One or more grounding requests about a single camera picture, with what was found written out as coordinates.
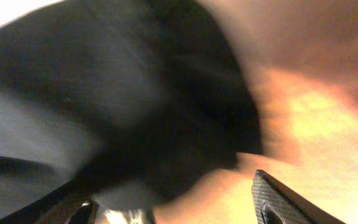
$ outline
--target black fabric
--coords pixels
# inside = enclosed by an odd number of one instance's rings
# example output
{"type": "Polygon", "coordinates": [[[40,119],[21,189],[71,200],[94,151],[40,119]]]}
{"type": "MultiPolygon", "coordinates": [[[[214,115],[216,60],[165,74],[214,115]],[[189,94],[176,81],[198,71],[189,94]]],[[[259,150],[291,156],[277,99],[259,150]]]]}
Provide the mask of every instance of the black fabric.
{"type": "MultiPolygon", "coordinates": [[[[255,103],[219,27],[193,1],[164,15],[162,5],[67,0],[1,28],[0,157],[50,167],[53,177],[38,173],[47,192],[75,178],[118,210],[171,200],[233,168],[236,152],[263,153],[255,103]],[[141,190],[115,199],[134,184],[141,190]]],[[[10,186],[23,178],[0,175],[10,186]]],[[[37,181],[23,189],[40,198],[37,181]]],[[[11,202],[0,218],[35,200],[16,193],[0,194],[11,202]]]]}

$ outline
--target brown surface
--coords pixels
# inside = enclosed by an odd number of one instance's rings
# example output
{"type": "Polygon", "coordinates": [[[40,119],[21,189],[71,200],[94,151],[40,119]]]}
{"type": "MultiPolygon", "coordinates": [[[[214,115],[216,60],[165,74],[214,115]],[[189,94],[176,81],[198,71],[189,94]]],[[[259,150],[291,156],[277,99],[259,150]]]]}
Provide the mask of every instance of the brown surface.
{"type": "Polygon", "coordinates": [[[156,209],[158,223],[256,223],[250,194],[256,169],[358,223],[358,1],[203,2],[241,61],[258,65],[246,79],[271,158],[239,155],[241,173],[208,175],[156,209]],[[250,40],[264,61],[245,59],[250,40]]]}

